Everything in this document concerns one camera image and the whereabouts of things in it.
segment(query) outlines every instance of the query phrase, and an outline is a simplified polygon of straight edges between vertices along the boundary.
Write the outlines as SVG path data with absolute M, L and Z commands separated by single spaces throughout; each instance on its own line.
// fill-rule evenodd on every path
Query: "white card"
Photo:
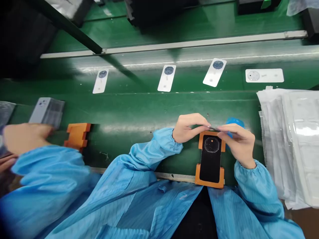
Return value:
M 203 83 L 205 85 L 216 87 L 220 77 L 222 76 L 226 63 L 227 61 L 225 60 L 214 58 L 206 73 Z
M 246 82 L 250 83 L 274 83 L 284 81 L 282 69 L 247 69 L 245 74 Z
M 158 91 L 170 92 L 173 84 L 175 70 L 175 65 L 165 65 L 163 67 L 162 75 L 159 80 L 159 86 L 157 87 Z
M 109 69 L 100 70 L 97 73 L 95 85 L 93 88 L 93 94 L 99 94 L 105 91 L 106 80 L 108 75 L 109 75 Z

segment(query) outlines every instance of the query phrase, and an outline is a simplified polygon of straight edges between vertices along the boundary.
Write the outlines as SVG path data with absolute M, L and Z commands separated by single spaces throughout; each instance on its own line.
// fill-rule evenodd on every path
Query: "clear plastic bag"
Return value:
M 293 16 L 306 8 L 319 9 L 319 0 L 289 0 L 287 16 Z

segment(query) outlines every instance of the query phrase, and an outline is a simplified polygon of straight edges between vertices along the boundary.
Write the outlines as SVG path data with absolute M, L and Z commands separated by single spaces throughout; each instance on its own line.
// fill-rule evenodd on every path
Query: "metal rail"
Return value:
M 93 51 L 90 51 L 90 50 L 47 53 L 47 54 L 42 54 L 41 58 L 44 59 L 44 58 L 82 57 L 82 56 L 92 56 L 92 55 L 128 53 L 128 52 L 137 52 L 137 51 L 154 51 L 154 50 L 166 50 L 166 49 L 209 46 L 209 45 L 225 45 L 225 44 L 256 42 L 256 41 L 291 40 L 291 39 L 303 39 L 303 38 L 306 38 L 307 36 L 308 36 L 307 32 L 304 30 L 289 31 L 289 32 L 249 35 L 249 36 L 240 36 L 240 37 L 217 38 L 217 39 L 209 39 L 209 40 L 183 41 L 183 42 L 174 42 L 174 43 L 165 43 L 165 44 L 128 46 L 128 47 L 117 47 L 117 48 L 108 48 L 108 49 L 104 48 L 102 53 L 100 54 L 95 54 Z

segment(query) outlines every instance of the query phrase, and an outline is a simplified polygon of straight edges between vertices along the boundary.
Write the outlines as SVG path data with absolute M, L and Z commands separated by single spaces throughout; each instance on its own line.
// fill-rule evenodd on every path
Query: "green conveyor belt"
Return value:
M 303 30 L 299 15 L 286 16 L 287 5 L 288 0 L 282 0 L 274 12 L 241 16 L 237 15 L 235 1 L 199 6 L 186 9 L 176 18 L 141 33 L 126 19 L 123 2 L 108 2 L 102 8 L 92 7 L 81 29 L 102 48 Z M 48 52 L 86 49 L 60 30 Z
M 318 84 L 319 46 L 304 40 L 279 40 L 205 46 L 174 50 L 135 52 L 110 56 L 43 59 L 29 79 L 0 81 L 0 100 L 17 103 L 10 123 L 27 122 L 39 97 L 66 102 L 61 128 L 50 138 L 63 144 L 69 123 L 94 124 L 84 151 L 85 162 L 107 167 L 132 144 L 146 142 L 152 132 L 174 127 L 180 114 L 209 113 L 213 125 L 228 117 L 243 120 L 256 135 L 254 157 L 264 162 L 256 95 L 266 85 L 274 88 L 309 89 Z M 214 58 L 227 65 L 216 88 L 202 83 Z M 165 64 L 175 64 L 176 73 L 169 93 L 157 91 Z M 92 94 L 97 72 L 108 67 L 106 90 Z M 282 68 L 283 83 L 246 83 L 245 70 Z M 181 154 L 164 160 L 157 171 L 195 174 L 200 162 L 198 137 L 184 144 Z M 226 184 L 236 183 L 234 158 L 222 153 Z

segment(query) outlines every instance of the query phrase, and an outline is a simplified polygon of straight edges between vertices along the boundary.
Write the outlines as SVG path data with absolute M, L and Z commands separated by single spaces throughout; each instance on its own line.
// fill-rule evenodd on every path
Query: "circular lens film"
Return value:
M 101 72 L 99 73 L 99 77 L 100 77 L 100 78 L 104 78 L 104 77 L 106 76 L 106 74 L 107 74 L 107 71 L 101 71 Z
M 164 73 L 166 75 L 171 75 L 173 73 L 173 71 L 174 71 L 174 68 L 172 66 L 168 66 L 165 68 Z
M 213 67 L 214 67 L 216 70 L 219 70 L 219 69 L 223 68 L 223 65 L 224 65 L 224 63 L 223 63 L 222 61 L 215 61 L 215 62 L 213 63 Z

